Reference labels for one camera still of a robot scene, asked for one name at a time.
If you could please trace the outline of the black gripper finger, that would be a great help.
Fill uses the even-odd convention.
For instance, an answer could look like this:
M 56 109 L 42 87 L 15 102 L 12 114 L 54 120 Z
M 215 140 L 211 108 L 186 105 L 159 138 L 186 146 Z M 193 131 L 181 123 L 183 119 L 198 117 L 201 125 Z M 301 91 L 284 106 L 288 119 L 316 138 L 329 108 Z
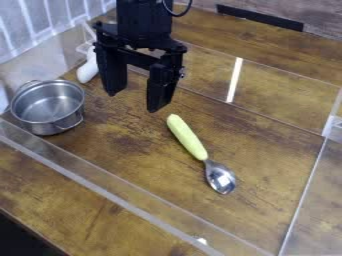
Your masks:
M 127 60 L 121 49 L 95 44 L 96 62 L 103 89 L 114 97 L 127 88 Z
M 183 65 L 171 66 L 157 63 L 150 67 L 147 80 L 147 110 L 150 113 L 159 111 L 171 103 L 182 76 Z

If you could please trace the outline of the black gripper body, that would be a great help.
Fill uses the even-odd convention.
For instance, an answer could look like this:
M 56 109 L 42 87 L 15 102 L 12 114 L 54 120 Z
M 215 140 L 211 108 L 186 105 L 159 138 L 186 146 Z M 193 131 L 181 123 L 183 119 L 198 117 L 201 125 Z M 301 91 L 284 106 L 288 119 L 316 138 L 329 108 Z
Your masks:
M 117 23 L 96 22 L 95 53 L 101 70 L 126 66 L 126 59 L 141 65 L 145 56 L 138 49 L 162 50 L 179 58 L 186 46 L 171 37 L 173 19 L 189 12 L 174 11 L 174 0 L 118 0 Z

